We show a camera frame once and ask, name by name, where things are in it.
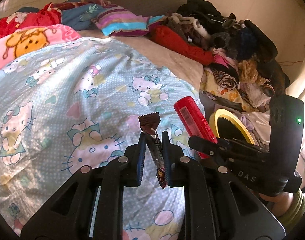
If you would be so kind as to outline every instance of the chocolate bar wrapper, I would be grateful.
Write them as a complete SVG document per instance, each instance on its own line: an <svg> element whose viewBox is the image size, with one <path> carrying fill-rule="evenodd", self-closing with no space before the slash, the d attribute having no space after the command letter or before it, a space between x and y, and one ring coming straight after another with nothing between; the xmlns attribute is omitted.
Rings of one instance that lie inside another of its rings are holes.
<svg viewBox="0 0 305 240"><path fill-rule="evenodd" d="M157 179L162 188L168 186L165 176L165 164L162 152L162 144L159 139L157 128L160 124L159 113L146 114L139 117L140 128L145 134L146 143L152 159L157 167Z"/></svg>

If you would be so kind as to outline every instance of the barcode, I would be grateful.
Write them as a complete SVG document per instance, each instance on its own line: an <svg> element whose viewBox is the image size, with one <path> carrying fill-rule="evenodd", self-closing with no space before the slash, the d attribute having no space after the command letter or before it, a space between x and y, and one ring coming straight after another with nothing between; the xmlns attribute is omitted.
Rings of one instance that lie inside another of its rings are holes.
<svg viewBox="0 0 305 240"><path fill-rule="evenodd" d="M200 136L200 131L194 121L194 119L192 118L190 112L188 111L187 107L183 107L182 109L179 110L179 112L182 114L182 117L184 118L184 120L186 121L190 132L193 135L196 136Z"/></svg>

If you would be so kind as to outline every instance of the yellow ring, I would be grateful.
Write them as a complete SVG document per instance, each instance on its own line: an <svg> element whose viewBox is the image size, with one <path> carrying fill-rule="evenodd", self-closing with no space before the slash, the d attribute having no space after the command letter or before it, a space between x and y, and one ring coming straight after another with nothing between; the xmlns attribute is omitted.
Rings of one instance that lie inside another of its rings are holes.
<svg viewBox="0 0 305 240"><path fill-rule="evenodd" d="M224 118L230 121L242 133L248 143L255 144L254 139L243 123L233 113L222 108L214 112L209 119L209 126L216 137L219 138L218 118Z"/></svg>

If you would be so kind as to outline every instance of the beige bed sheet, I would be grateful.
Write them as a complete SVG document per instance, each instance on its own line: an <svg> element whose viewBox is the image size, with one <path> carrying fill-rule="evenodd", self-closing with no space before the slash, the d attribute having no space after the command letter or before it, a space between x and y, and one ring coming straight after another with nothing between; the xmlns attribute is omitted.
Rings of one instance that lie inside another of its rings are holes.
<svg viewBox="0 0 305 240"><path fill-rule="evenodd" d="M99 30L79 31L81 36L105 38ZM164 48L145 37L113 37L126 43L146 56L152 63L162 67L166 66L178 78L190 83L197 91L203 75L202 64Z"/></svg>

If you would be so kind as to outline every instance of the green sleeve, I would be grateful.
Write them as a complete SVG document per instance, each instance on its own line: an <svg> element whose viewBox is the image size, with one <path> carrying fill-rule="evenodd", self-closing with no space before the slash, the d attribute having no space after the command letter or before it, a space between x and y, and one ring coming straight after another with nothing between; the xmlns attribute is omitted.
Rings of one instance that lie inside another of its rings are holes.
<svg viewBox="0 0 305 240"><path fill-rule="evenodd" d="M301 189L294 194L294 200L288 211L278 217L279 222L284 226L286 233L289 233L294 226L299 222L305 212L305 194Z"/></svg>

